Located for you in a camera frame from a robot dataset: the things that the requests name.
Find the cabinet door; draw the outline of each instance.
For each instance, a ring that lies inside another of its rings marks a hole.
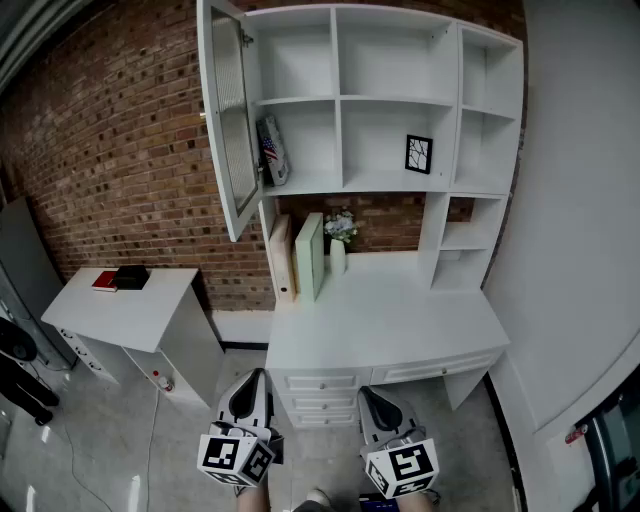
[[[198,0],[198,52],[211,156],[229,237],[237,241],[262,198],[255,127],[249,119],[246,50],[257,44],[242,11]]]

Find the white wall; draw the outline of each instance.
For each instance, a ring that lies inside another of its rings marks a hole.
[[[547,510],[571,510],[591,477],[545,489],[562,457],[584,456],[563,453],[558,439],[640,328],[640,9],[632,0],[524,3],[525,147],[485,288],[512,346],[491,376],[528,466],[531,510],[549,499],[561,507]]]

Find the white desk hutch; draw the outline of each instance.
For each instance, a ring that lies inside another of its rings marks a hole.
[[[229,235],[259,211],[270,265],[277,196],[427,194],[417,251],[349,255],[315,303],[277,301],[266,366],[293,425],[354,425],[361,385],[441,375],[460,405],[509,343],[480,285],[518,150],[522,43],[407,9],[199,0],[198,46]],[[266,113],[292,169],[281,187],[257,170]],[[404,169],[407,134],[433,139],[430,174]],[[470,222],[447,222],[455,197],[474,198]]]

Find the desk surface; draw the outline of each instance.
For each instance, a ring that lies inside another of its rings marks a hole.
[[[314,303],[278,302],[268,368],[376,367],[509,344],[481,290],[431,292],[415,253],[350,255]]]
[[[142,290],[91,288],[109,268],[81,268],[42,315],[42,320],[81,336],[155,352],[197,269],[152,269]]]

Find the cable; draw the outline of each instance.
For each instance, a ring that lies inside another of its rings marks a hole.
[[[65,371],[69,371],[70,368],[49,368],[45,363],[42,362],[42,360],[37,357],[35,359],[35,361],[37,361],[38,363],[40,363],[40,365],[45,369],[45,370],[49,370],[50,372],[65,372]]]
[[[149,436],[149,449],[147,450],[147,512],[149,512],[149,502],[151,501],[151,485],[149,484],[149,474],[151,472],[151,443],[153,442],[153,431],[156,429],[156,418],[158,417],[159,404],[160,390],[156,388],[156,407],[153,410],[153,422],[151,423],[151,435]]]
[[[67,439],[69,440],[69,446],[71,447],[71,476],[73,477],[73,479],[76,482],[78,482],[78,485],[80,487],[82,487],[85,491],[87,491],[95,499],[97,499],[100,503],[102,503],[105,507],[107,507],[109,512],[113,512],[112,508],[109,505],[107,505],[107,503],[102,498],[100,498],[100,496],[98,496],[95,492],[93,492],[86,485],[84,485],[80,480],[78,480],[78,477],[76,476],[76,472],[75,472],[75,466],[74,466],[76,453],[75,453],[75,450],[73,448],[73,443],[71,442],[71,436],[69,435],[69,431],[67,430],[67,421],[66,421],[66,417],[65,417],[65,414],[64,414],[64,409],[62,408],[62,406],[60,406],[60,412],[62,413],[62,426],[64,427],[64,433],[66,434]]]
[[[36,379],[38,380],[38,382],[40,382],[44,387],[46,387],[49,391],[51,391],[51,392],[53,393],[53,389],[51,389],[51,386],[49,386],[49,384],[47,384],[47,383],[45,382],[45,380],[44,380],[42,377],[40,377],[40,374],[38,373],[38,370],[36,370],[36,367],[35,367],[35,366],[33,366],[33,364],[32,364],[32,363],[28,363],[28,364],[29,364],[29,366],[31,366],[31,369],[32,369],[34,372],[36,372]]]

